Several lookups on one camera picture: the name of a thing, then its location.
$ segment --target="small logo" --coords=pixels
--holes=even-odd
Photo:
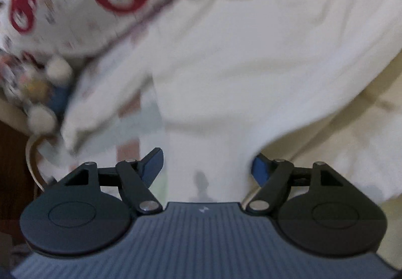
[[[203,207],[202,209],[198,209],[198,210],[200,210],[201,213],[205,213],[206,211],[209,210],[209,208],[208,207]]]

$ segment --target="brown wooden furniture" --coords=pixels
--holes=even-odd
[[[0,122],[0,232],[24,242],[19,217],[33,200],[35,182],[25,163],[28,137]]]

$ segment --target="ribbed gray surface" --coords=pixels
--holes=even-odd
[[[99,254],[73,260],[33,254],[17,279],[387,279],[395,272],[375,254],[349,259],[311,256],[288,244],[267,218],[236,203],[170,203],[142,217]]]

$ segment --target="white pom-pom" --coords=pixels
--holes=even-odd
[[[32,133],[36,135],[53,133],[57,123],[56,115],[48,107],[38,104],[29,109],[28,126]]]
[[[65,59],[55,56],[47,62],[46,76],[54,86],[68,86],[73,78],[73,69]]]

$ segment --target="blurry stuffed toy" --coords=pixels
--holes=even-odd
[[[55,56],[39,69],[29,61],[0,56],[0,83],[7,99],[22,107],[34,134],[53,133],[67,106],[73,82],[73,69]]]

